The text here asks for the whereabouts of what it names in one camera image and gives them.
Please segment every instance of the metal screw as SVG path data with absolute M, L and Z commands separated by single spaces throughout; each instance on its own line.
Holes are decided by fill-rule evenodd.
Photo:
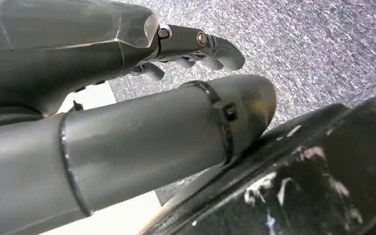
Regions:
M 161 39 L 165 39 L 169 37 L 169 32 L 165 28 L 161 28 L 158 30 L 158 36 Z
M 199 31 L 197 34 L 197 42 L 200 46 L 205 46 L 208 42 L 207 35 L 203 31 Z

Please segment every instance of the robotic finger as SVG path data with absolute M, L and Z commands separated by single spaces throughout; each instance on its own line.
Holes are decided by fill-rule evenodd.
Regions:
M 206 34 L 196 28 L 176 25 L 160 25 L 158 29 L 158 54 L 142 63 L 176 62 L 181 67 L 189 69 L 197 61 L 214 71 L 227 68 L 231 71 L 243 67 L 245 58 L 241 52 L 228 40 Z M 155 80 L 160 80 L 156 73 L 144 70 L 142 65 L 135 67 L 131 75 L 146 74 Z

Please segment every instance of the gray tube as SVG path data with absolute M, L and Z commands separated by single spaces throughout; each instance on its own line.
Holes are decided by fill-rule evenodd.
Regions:
M 234 152 L 270 122 L 265 78 L 210 82 L 234 102 Z M 93 110 L 0 127 L 0 234 L 37 234 L 224 161 L 207 95 L 179 89 Z
M 237 106 L 231 128 L 238 154 L 267 128 L 276 107 L 274 87 L 255 75 L 210 85 Z M 71 113 L 65 126 L 71 168 L 94 211 L 224 161 L 220 126 L 197 87 Z
M 38 234 L 84 217 L 60 157 L 60 120 L 0 127 L 0 234 Z

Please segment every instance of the gray carpet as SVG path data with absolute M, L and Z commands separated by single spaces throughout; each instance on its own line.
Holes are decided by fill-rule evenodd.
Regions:
M 277 88 L 272 126 L 325 105 L 355 105 L 376 96 L 376 0 L 146 0 L 167 24 L 226 38 L 246 57 L 240 71 L 186 70 L 162 64 L 161 82 L 124 77 L 110 82 L 118 101 L 176 88 L 190 80 L 256 73 Z M 161 203 L 193 177 L 157 190 Z

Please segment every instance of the gray plastic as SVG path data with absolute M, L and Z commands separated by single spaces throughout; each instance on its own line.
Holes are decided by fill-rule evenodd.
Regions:
M 0 51 L 122 42 L 149 47 L 160 18 L 107 0 L 0 0 Z
M 273 85 L 254 75 L 210 82 L 235 102 L 235 154 L 268 126 L 276 107 Z M 224 161 L 219 125 L 207 94 L 182 87 L 66 119 L 67 153 L 85 201 L 99 210 Z
M 236 104 L 230 125 L 241 153 L 269 124 L 274 87 L 255 75 L 210 84 Z M 185 86 L 1 126 L 0 234 L 50 230 L 86 216 L 84 204 L 96 211 L 221 164 L 223 137 L 211 107 L 201 89 Z
M 84 217 L 60 157 L 61 117 L 0 127 L 0 234 L 38 234 Z

